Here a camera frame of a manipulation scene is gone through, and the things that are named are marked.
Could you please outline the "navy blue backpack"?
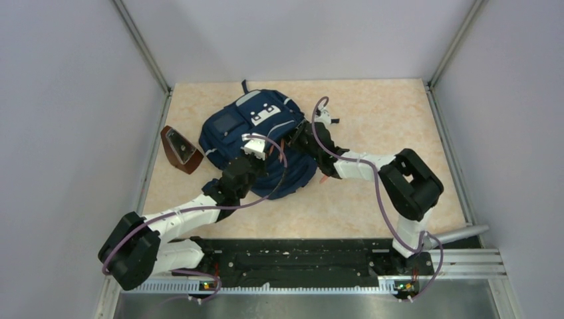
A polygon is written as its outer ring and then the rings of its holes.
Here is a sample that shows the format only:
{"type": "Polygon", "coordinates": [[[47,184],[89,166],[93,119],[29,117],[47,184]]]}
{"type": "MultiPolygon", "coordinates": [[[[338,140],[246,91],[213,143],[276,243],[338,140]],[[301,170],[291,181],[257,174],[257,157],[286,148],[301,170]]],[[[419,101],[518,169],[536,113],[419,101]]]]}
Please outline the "navy blue backpack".
{"type": "Polygon", "coordinates": [[[317,170],[311,156],[289,146],[291,133],[305,115],[277,90],[249,90],[245,81],[241,85],[243,95],[204,122],[199,145],[218,169],[225,169],[249,142],[262,143],[266,175],[257,179],[251,191],[270,200],[288,196],[305,187],[317,170]]]}

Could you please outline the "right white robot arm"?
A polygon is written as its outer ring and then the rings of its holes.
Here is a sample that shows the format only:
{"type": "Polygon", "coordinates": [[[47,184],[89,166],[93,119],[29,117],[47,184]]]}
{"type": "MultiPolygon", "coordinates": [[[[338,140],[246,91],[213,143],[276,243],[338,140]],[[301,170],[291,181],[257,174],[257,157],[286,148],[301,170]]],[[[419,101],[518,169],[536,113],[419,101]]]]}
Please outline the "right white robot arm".
{"type": "Polygon", "coordinates": [[[399,274],[409,273],[423,249],[429,214],[444,192],[443,183],[423,159],[409,148],[388,156],[340,148],[320,122],[304,121],[288,141],[293,149],[311,156],[327,177],[374,183],[378,208],[393,237],[390,265],[399,274]]]}

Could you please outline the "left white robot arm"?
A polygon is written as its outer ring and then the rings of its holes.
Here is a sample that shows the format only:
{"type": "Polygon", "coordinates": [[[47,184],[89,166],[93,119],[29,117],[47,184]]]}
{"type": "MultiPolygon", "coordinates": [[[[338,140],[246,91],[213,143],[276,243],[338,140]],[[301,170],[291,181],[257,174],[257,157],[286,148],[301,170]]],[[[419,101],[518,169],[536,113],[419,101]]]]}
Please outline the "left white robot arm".
{"type": "Polygon", "coordinates": [[[98,252],[103,274],[112,276],[123,290],[132,290],[152,276],[179,268],[208,273],[212,255],[180,235],[241,209],[240,200],[265,174],[265,160],[242,155],[231,160],[221,177],[207,183],[195,199],[152,215],[134,211],[123,215],[98,252]]]}

